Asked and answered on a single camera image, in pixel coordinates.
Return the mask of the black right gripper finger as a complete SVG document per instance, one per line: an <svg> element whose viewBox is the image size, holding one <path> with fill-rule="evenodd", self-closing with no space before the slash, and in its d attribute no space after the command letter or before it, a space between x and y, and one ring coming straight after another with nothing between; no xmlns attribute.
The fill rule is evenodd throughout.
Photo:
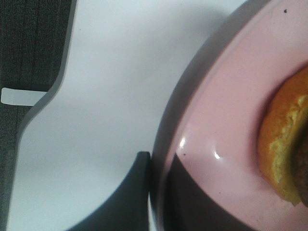
<svg viewBox="0 0 308 231"><path fill-rule="evenodd" d="M138 152L128 174L114 193L71 231L148 231L151 181L149 152Z"/></svg>

